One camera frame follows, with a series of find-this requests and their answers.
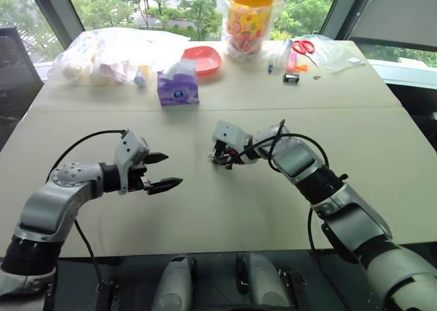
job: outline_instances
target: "red plate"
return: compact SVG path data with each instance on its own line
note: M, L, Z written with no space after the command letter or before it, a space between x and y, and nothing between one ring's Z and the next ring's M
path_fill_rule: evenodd
M210 46L195 46L186 49L182 59L197 60L197 76L214 73L222 63L220 55Z

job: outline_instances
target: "tissue box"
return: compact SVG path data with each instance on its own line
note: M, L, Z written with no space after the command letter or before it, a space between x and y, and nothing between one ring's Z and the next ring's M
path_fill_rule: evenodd
M162 77L158 72L158 97L162 106L199 103L197 76L175 74L173 79Z

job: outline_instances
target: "cable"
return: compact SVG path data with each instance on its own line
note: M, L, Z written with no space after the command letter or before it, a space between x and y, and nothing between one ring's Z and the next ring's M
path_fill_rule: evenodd
M104 135L104 134L107 134L107 133L119 133L121 135L124 135L124 134L126 134L126 132L127 132L126 130L105 130L105 131L98 131L98 132L95 132L95 133L92 133L90 135L87 135L86 137L83 137L82 139L76 141L65 152L63 152L62 155L56 160L55 164L53 164L52 168L50 169L50 172L47 175L46 182L49 180L51 172L62 162L62 160L65 158L65 156L67 156L67 154L69 152L71 152L75 147L77 147L79 144L83 143L85 140L88 140L89 138L95 137L97 135ZM87 237L85 236L85 234L83 233L83 231L82 231L82 229L81 229L77 219L74 220L74 226L76 227L79 235L81 236L85 246L88 249L89 256L91 258L91 261L93 262L93 266L94 266L94 269L96 271L96 276L97 276L97 280L98 280L98 287L101 287L101 286L107 284L103 280L102 272L100 271L100 267L98 266L96 257L94 256L94 252L93 252L93 249L91 248L91 244L89 244L89 241L88 241Z
M297 138L305 139L305 140L311 142L320 151L320 154L322 154L323 160L325 162L325 165L327 167L329 167L328 155L325 153L323 147L321 147L321 145L318 142L316 142L316 140L311 139L310 137L307 137L306 135L300 135L298 133L281 133L281 131L282 131L283 127L284 127L284 124L285 124L285 120L280 121L279 127L278 127L278 131L277 131L276 135L274 135L273 137L269 137L269 138L263 139L263 140L257 142L256 144L253 144L252 146L244 149L240 154L232 157L232 159L227 164L227 168L231 168L232 164L234 163L235 160L239 159L241 156L245 155L250 150L252 150L252 149L254 149L254 148L256 148L256 147L258 147L258 146L260 146L262 144L265 144L267 141L273 140L272 145L270 146L270 149L268 151L267 160L268 160L268 164L269 164L269 166L270 166L270 168L272 170L274 170L276 172L280 172L273 165L273 163L272 163L272 154L273 154L274 147L276 146L276 144L278 143L278 141L282 137L297 137ZM313 241L313 233L312 233L312 230L311 230L311 220L312 220L312 217L313 217L313 209L310 208L309 209L309 213L308 213L307 230L308 230L308 240L309 240L309 245L311 246L312 256L314 257L320 272L324 276L325 280L328 282L329 286L331 286L333 291L337 294L337 296L340 299L340 301L342 302L344 308L347 311L351 311L352 309L351 309L348 301L346 301L345 297L343 296L343 294L341 293L341 291L339 290L337 285L335 285L333 280L325 272L325 270L323 268L323 265L322 265L322 262L320 261L319 256L316 253L316 250L315 250L315 247L314 247L314 241Z

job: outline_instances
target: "clear plastic bag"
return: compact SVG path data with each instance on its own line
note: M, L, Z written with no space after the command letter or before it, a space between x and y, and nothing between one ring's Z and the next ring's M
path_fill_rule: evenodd
M283 0L274 0L272 5L265 7L217 0L217 12L223 15L221 40L226 44L225 53L240 61L265 58L264 41L269 40L284 5Z
M342 43L326 36L306 34L293 40L308 40L314 44L312 57L320 68L341 72L348 68L366 64L364 59L358 58Z
M189 38L166 31L112 27L81 33L56 57L48 81L79 85L134 84L139 66L157 72L177 62Z

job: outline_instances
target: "beige table surface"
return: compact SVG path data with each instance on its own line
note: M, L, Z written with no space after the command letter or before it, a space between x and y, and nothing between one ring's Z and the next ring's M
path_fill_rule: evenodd
M191 42L190 46L209 44L222 53L221 42ZM271 42L272 46L282 42ZM353 42L343 42L364 59ZM223 57L222 68L212 76L199 79L199 105L170 107L180 110L300 109L333 107L400 107L400 102L380 79L371 65L332 74L316 68L299 55L299 64L309 71L300 74L298 85L282 82L282 74L268 75L268 58L260 63L238 63ZM50 111L160 111L156 77L146 90L134 85L117 87L65 86L47 83L34 107Z
M319 141L338 175L390 225L395 241L435 241L437 156L401 107L245 111L36 111L17 126L0 153L0 256L25 200L44 182L56 158L78 138L102 129L130 128L152 151L170 159L148 176L184 182L160 195L106 194L87 203L80 223L96 255L306 249L309 203L265 161L215 167L211 134L217 120L248 132L287 120L287 127ZM85 142L66 162L112 162L119 137ZM328 247L318 220L314 239ZM87 256L75 229L62 256Z

